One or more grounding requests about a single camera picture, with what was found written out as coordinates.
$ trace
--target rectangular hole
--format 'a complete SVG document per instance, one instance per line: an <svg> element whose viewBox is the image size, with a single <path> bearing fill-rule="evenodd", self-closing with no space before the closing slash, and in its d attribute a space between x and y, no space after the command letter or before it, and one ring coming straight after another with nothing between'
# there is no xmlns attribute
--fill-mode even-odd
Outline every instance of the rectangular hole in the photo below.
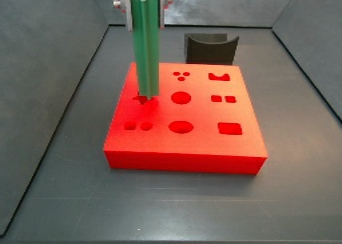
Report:
<svg viewBox="0 0 342 244"><path fill-rule="evenodd" d="M235 96L224 96L224 100L225 100L227 103L236 103Z"/></svg>
<svg viewBox="0 0 342 244"><path fill-rule="evenodd" d="M221 102L221 96L212 95L210 96L210 102L215 102L215 103Z"/></svg>
<svg viewBox="0 0 342 244"><path fill-rule="evenodd" d="M241 135L241 128L239 123L217 123L219 133L221 135Z"/></svg>

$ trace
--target red block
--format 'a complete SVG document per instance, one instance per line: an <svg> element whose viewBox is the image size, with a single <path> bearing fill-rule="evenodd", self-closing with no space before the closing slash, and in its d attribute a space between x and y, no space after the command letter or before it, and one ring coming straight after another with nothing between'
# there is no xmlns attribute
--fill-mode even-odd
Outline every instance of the red block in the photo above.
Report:
<svg viewBox="0 0 342 244"><path fill-rule="evenodd" d="M130 65L104 144L124 169L256 174L267 151L239 67L161 63L160 95Z"/></svg>

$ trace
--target metal bracket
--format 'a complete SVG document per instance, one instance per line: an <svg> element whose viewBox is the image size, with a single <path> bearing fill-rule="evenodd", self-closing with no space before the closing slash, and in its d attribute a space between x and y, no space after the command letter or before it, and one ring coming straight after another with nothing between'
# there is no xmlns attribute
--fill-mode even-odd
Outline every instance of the metal bracket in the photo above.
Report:
<svg viewBox="0 0 342 244"><path fill-rule="evenodd" d="M126 29L130 32L133 30L130 0L112 0L112 4L114 8L120 8L125 13Z"/></svg>
<svg viewBox="0 0 342 244"><path fill-rule="evenodd" d="M133 21L132 21L132 6L130 0L112 0L113 7L121 9L125 13L126 29L130 32L133 30ZM168 8L168 5L173 3L173 0L157 0L158 3L158 27L164 28L164 10Z"/></svg>

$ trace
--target gray floor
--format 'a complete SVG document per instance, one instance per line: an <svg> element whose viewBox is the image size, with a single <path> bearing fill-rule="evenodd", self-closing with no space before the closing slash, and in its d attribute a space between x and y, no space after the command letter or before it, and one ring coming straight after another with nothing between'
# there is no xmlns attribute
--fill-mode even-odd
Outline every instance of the gray floor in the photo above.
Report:
<svg viewBox="0 0 342 244"><path fill-rule="evenodd" d="M101 147L133 60L130 34L110 27L2 240L342 240L339 121L271 30L169 27L162 62L184 61L193 32L240 36L235 64L268 150L259 175L108 168Z"/></svg>

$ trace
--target hole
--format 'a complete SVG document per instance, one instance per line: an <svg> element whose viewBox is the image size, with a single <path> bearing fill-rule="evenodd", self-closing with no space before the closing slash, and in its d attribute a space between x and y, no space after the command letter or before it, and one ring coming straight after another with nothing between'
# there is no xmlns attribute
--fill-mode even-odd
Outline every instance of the hole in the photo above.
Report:
<svg viewBox="0 0 342 244"><path fill-rule="evenodd" d="M145 104L145 102L148 101L148 99L146 99L146 96L134 96L133 98L132 98L133 100L137 100L138 101L138 103L140 104Z"/></svg>
<svg viewBox="0 0 342 244"><path fill-rule="evenodd" d="M186 104L190 101L190 95L186 92L178 91L172 94L170 100L176 104Z"/></svg>
<svg viewBox="0 0 342 244"><path fill-rule="evenodd" d="M173 121L169 125L168 128L172 132L177 134L185 134L192 131L193 126L189 122L186 121Z"/></svg>
<svg viewBox="0 0 342 244"><path fill-rule="evenodd" d="M219 122L219 133L223 135L241 135L241 128L239 123Z"/></svg>
<svg viewBox="0 0 342 244"><path fill-rule="evenodd" d="M229 75L224 73L221 76L216 76L213 73L208 74L209 80L229 81Z"/></svg>
<svg viewBox="0 0 342 244"><path fill-rule="evenodd" d="M124 130L134 130L136 128L136 123L133 121L126 121L124 123Z"/></svg>
<svg viewBox="0 0 342 244"><path fill-rule="evenodd" d="M152 126L153 126L153 124L150 122L144 122L141 124L140 128L142 131L148 131L148 130L150 130Z"/></svg>
<svg viewBox="0 0 342 244"><path fill-rule="evenodd" d="M236 103L236 98L235 96L224 96L225 102L227 103Z"/></svg>
<svg viewBox="0 0 342 244"><path fill-rule="evenodd" d="M210 96L210 102L221 102L221 96L215 96L215 95L212 95Z"/></svg>

